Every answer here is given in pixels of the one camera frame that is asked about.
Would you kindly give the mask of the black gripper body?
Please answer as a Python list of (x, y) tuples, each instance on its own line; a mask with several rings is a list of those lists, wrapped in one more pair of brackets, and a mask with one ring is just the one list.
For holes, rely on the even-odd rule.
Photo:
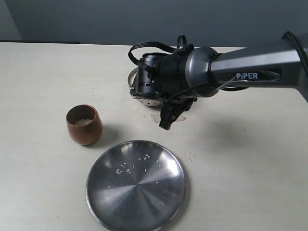
[[(153, 66), (155, 61), (159, 58), (166, 56), (167, 54), (154, 52), (143, 54), (139, 61), (146, 63), (149, 66)], [(137, 68), (137, 74), (132, 84), (130, 94), (137, 99), (149, 99), (149, 100), (161, 100), (162, 93), (157, 90), (152, 83), (152, 74), (142, 69)]]

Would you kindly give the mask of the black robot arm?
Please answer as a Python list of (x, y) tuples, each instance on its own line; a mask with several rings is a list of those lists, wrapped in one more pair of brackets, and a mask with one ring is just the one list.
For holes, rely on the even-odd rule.
[(209, 98), (220, 90), (247, 88), (291, 88), (303, 98), (308, 96), (308, 36), (285, 32), (273, 43), (219, 53), (211, 47), (195, 48), (185, 36), (178, 37), (175, 48), (160, 42), (142, 42), (140, 48), (158, 48), (129, 59), (136, 65), (130, 88), (138, 100), (161, 103), (159, 126), (171, 125), (198, 98)]

